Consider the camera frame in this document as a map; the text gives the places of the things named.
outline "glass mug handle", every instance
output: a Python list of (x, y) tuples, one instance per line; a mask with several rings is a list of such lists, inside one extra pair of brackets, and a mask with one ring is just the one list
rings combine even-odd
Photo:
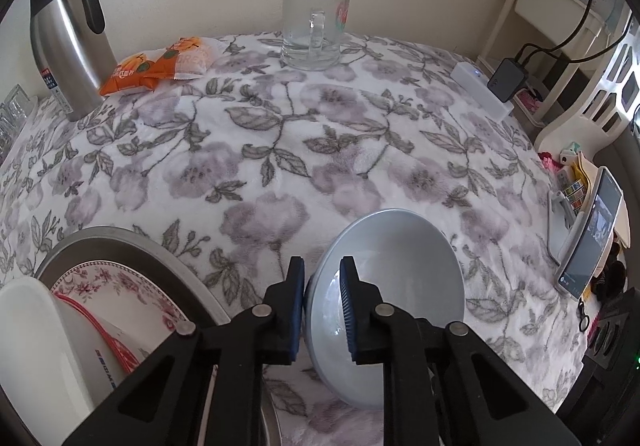
[(322, 52), (322, 40), (324, 39), (324, 11), (312, 11), (309, 19), (310, 37), (309, 52), (307, 58), (318, 58)]

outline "chair backrest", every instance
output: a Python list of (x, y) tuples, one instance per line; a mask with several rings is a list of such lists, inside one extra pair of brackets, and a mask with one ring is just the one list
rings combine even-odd
[[(632, 17), (625, 6), (612, 40), (618, 39)], [(575, 103), (536, 137), (537, 152), (558, 156), (572, 142), (584, 156), (593, 156), (614, 142), (631, 122), (640, 104), (640, 30), (638, 20), (624, 39), (602, 56), (598, 68)]]

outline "silver rivet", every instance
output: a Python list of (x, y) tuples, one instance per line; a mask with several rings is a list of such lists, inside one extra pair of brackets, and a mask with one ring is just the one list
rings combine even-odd
[(192, 321), (178, 321), (175, 324), (175, 331), (180, 336), (191, 336), (196, 331), (196, 324)]
[(394, 308), (388, 303), (381, 303), (376, 305), (376, 314), (378, 316), (391, 316), (394, 313)]
[(251, 309), (251, 312), (258, 318), (264, 318), (265, 316), (271, 314), (271, 307), (265, 303), (261, 303), (260, 305), (256, 305), (253, 309)]
[(449, 325), (449, 332), (454, 336), (466, 336), (469, 334), (469, 327), (462, 323), (462, 321), (454, 321)]

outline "thermos label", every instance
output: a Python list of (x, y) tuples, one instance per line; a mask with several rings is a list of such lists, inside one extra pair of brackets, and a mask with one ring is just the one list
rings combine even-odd
[(60, 90), (60, 87), (56, 83), (56, 80), (54, 79), (53, 74), (51, 74), (49, 68), (46, 68), (42, 72), (40, 72), (40, 76), (42, 76), (47, 89), (51, 90), (53, 97), (62, 107), (62, 111), (65, 114), (70, 114), (71, 112), (73, 112), (74, 110), (71, 108), (71, 105), (69, 105), (69, 102), (66, 100), (65, 95), (62, 93), (62, 90)]

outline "snack package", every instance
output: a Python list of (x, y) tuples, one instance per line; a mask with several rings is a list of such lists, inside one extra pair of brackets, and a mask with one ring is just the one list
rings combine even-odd
[(180, 38), (151, 65), (150, 78), (191, 80), (206, 74), (214, 61), (222, 56), (228, 44), (214, 38)]
[(164, 54), (164, 50), (144, 51), (124, 58), (113, 71), (111, 77), (100, 89), (101, 96), (108, 96), (121, 90), (127, 94), (153, 90), (158, 80), (148, 76), (151, 65)]

